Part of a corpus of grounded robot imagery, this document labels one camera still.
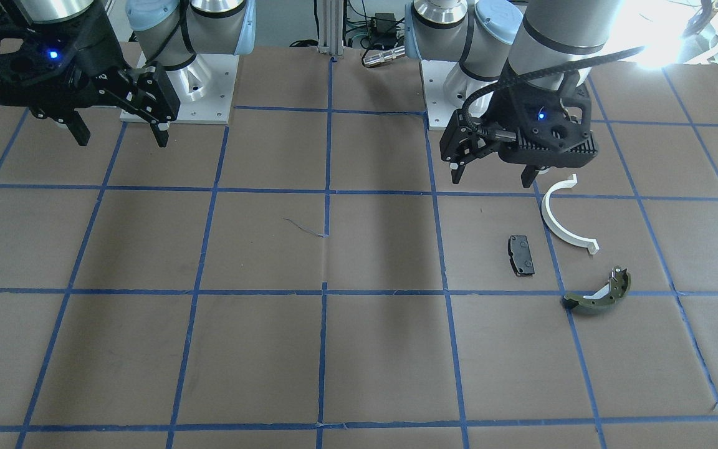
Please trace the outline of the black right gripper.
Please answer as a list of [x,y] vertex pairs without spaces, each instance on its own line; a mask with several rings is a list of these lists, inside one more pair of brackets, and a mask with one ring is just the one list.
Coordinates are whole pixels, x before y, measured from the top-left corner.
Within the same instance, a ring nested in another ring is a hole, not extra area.
[[65,125],[80,146],[91,136],[80,109],[114,106],[136,115],[160,148],[180,109],[162,64],[131,67],[103,11],[52,24],[1,17],[0,104],[26,106],[37,118]]

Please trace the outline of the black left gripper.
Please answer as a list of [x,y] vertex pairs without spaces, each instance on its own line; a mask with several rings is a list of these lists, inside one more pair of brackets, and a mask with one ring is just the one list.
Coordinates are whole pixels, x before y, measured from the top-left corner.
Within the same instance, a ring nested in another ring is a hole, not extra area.
[[599,154],[590,130],[591,99],[580,69],[567,63],[501,77],[469,94],[441,137],[441,160],[458,185],[466,165],[491,153],[524,165],[523,188],[531,188],[543,167],[580,168]]

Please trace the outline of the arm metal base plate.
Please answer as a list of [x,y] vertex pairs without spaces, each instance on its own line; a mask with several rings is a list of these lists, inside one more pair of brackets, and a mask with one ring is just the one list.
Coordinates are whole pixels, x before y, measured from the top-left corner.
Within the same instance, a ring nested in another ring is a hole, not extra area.
[[181,102],[176,124],[227,125],[240,57],[192,55],[188,51],[182,51],[181,55],[185,60],[193,60],[185,67],[169,72]]
[[421,60],[428,128],[431,131],[444,131],[451,114],[461,108],[469,94],[491,84],[489,80],[481,80],[481,77],[496,80],[506,59],[506,55],[487,55],[481,60],[467,59],[465,65],[470,75],[465,74],[458,57]]

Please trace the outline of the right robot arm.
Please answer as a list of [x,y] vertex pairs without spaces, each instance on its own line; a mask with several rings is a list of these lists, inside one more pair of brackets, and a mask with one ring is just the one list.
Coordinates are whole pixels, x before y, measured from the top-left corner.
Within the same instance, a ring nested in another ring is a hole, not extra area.
[[145,57],[131,66],[102,1],[2,1],[0,105],[23,106],[85,146],[80,110],[112,106],[148,123],[157,145],[184,103],[205,97],[201,55],[247,55],[256,44],[254,1],[128,1]]

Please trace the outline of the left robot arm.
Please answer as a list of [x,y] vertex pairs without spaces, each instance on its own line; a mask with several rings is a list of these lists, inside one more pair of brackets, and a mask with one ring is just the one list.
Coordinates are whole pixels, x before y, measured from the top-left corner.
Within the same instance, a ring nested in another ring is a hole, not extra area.
[[542,170],[581,168],[598,156],[585,85],[592,67],[640,54],[604,54],[621,1],[413,1],[404,23],[410,59],[455,62],[481,86],[461,94],[441,137],[451,181],[491,153]]

